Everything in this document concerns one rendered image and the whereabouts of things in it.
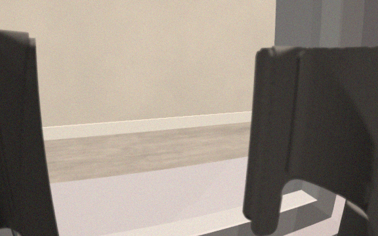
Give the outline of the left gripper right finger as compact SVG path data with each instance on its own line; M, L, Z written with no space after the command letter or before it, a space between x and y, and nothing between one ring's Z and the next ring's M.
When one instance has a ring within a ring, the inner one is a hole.
M378 46L257 51L242 209L256 236L276 231L296 179L362 209L378 236Z

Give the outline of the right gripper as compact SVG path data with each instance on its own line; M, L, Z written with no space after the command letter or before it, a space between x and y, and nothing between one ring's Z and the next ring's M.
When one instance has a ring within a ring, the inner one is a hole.
M375 234L366 213L346 200L337 236L375 236Z

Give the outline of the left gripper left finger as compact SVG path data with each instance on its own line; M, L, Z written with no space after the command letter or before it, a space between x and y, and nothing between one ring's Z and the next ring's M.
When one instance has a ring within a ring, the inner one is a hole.
M59 236L45 155L35 38L0 29L0 229Z

